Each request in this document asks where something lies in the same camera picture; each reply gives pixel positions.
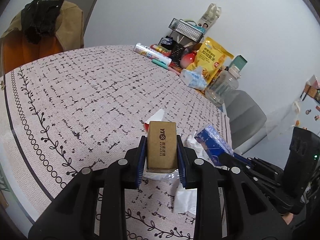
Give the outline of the person's right hand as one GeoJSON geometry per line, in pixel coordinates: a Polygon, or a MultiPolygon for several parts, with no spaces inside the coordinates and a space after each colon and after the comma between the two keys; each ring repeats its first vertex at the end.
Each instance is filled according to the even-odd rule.
{"type": "Polygon", "coordinates": [[[288,213],[282,215],[282,219],[285,221],[285,223],[287,225],[289,225],[292,222],[294,216],[295,216],[294,214],[288,212],[288,213]]]}

